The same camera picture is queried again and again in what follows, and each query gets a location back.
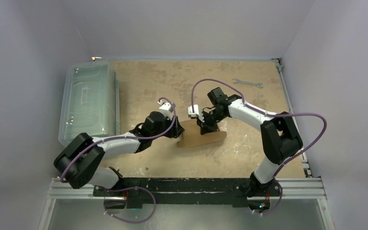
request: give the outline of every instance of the floor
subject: floor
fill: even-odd
[[[273,112],[288,111],[279,75],[273,62],[252,61],[113,61],[120,82],[121,133],[158,110],[157,100],[167,97],[176,104],[179,121],[188,120],[191,88],[204,78],[230,83],[243,92],[246,101]],[[233,84],[231,79],[261,82],[263,88]],[[194,95],[201,108],[211,106],[207,93],[216,87],[234,92],[216,82],[200,83]],[[260,133],[240,120],[219,123],[228,136],[223,142],[189,149],[176,146],[177,139],[159,138],[150,148],[102,163],[119,168],[125,177],[249,177],[264,157]],[[305,177],[299,158],[290,162],[279,178]]]

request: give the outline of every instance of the metal wrench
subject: metal wrench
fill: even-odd
[[[241,80],[239,80],[237,78],[234,78],[232,80],[233,80],[233,83],[235,83],[235,84],[240,83],[240,84],[246,84],[246,85],[256,86],[259,89],[263,88],[263,84],[262,83],[253,83],[253,82],[248,82],[248,81],[241,81]]]

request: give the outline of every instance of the white wall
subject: white wall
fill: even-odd
[[[90,54],[277,58],[314,0],[65,0]]]
[[[62,151],[67,67],[89,60],[59,0],[0,0],[0,229],[36,229]]]
[[[338,230],[368,229],[368,1],[317,0],[284,55],[296,112],[328,130],[308,153]],[[321,124],[298,119],[305,143]]]

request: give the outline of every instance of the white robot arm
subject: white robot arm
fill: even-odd
[[[194,108],[192,106],[188,108],[188,116],[197,119],[201,134],[218,131],[217,123],[226,117],[239,119],[262,133],[265,158],[250,176],[248,196],[264,191],[273,181],[275,173],[282,163],[303,147],[294,121],[291,117],[268,117],[266,115],[276,115],[276,113],[243,102],[243,99],[238,95],[228,97],[219,87],[207,95],[214,105],[213,110],[200,111],[198,105],[194,105]],[[263,111],[266,115],[262,115],[246,105]]]
[[[99,166],[101,160],[141,152],[150,147],[152,141],[158,137],[178,138],[184,132],[178,117],[173,115],[175,105],[159,104],[161,106],[158,112],[151,112],[145,122],[125,134],[105,138],[92,138],[86,133],[79,134],[56,158],[54,166],[60,173],[66,171],[65,179],[73,188],[81,188],[86,184],[107,189],[114,188],[123,177],[114,168]],[[71,161],[84,150],[87,152],[69,167]]]

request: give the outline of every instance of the wooden block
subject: wooden block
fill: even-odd
[[[195,146],[206,145],[218,141],[223,141],[226,138],[225,131],[214,133],[200,134],[200,127],[196,124],[196,119],[180,122],[180,125],[185,129],[182,134],[182,139],[177,142],[177,147],[190,148]]]

